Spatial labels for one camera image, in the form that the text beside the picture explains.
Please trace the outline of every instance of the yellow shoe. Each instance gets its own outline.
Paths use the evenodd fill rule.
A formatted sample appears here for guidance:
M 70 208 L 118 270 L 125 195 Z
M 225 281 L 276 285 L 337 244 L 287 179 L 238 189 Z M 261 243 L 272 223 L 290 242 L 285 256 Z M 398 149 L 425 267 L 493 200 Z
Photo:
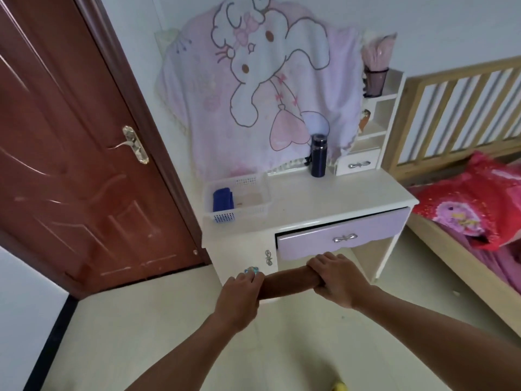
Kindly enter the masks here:
M 331 391 L 348 391 L 348 387 L 344 384 L 344 383 L 341 383 L 340 381 L 338 383 L 336 383 L 333 388 L 331 389 Z

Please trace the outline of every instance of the hand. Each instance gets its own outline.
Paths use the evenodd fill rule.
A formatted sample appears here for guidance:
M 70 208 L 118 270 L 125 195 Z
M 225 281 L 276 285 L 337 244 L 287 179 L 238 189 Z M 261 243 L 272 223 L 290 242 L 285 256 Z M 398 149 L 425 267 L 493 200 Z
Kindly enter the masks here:
M 307 265 L 326 283 L 325 286 L 316 287 L 315 292 L 347 309 L 356 309 L 360 300 L 373 291 L 355 263 L 342 254 L 335 256 L 326 252 L 311 258 Z
M 214 320 L 234 333 L 246 328 L 257 317 L 257 297 L 263 281 L 264 274 L 255 274 L 252 268 L 246 274 L 230 277 L 217 299 Z

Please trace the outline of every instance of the door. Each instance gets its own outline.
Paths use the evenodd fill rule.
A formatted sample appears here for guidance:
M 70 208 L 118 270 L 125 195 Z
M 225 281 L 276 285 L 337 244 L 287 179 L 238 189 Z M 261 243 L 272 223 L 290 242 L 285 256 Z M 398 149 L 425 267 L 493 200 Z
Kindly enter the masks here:
M 0 3 L 0 229 L 74 295 L 199 264 L 74 1 Z

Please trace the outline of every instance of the purple drawer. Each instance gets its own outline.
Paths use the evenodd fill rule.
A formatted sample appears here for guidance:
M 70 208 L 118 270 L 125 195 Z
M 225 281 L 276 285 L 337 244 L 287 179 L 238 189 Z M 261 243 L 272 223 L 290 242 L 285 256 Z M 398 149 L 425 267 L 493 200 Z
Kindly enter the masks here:
M 304 256 L 356 247 L 373 240 L 386 239 L 402 230 L 409 208 L 369 215 L 328 226 L 319 226 L 277 237 L 277 257 L 293 261 Z

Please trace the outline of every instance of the pink bow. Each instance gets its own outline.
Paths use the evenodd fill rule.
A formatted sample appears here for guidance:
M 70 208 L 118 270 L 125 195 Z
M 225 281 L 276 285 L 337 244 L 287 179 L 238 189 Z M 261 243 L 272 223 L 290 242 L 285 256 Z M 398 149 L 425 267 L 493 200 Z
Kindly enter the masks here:
M 247 46 L 249 35 L 253 32 L 256 32 L 259 28 L 258 22 L 253 19 L 250 12 L 246 12 L 244 14 L 244 23 L 244 28 L 239 27 L 238 29 L 233 29 L 233 35 L 235 35 L 236 38 L 236 42 L 233 45 L 233 48 L 235 49 L 237 49 L 239 46 Z

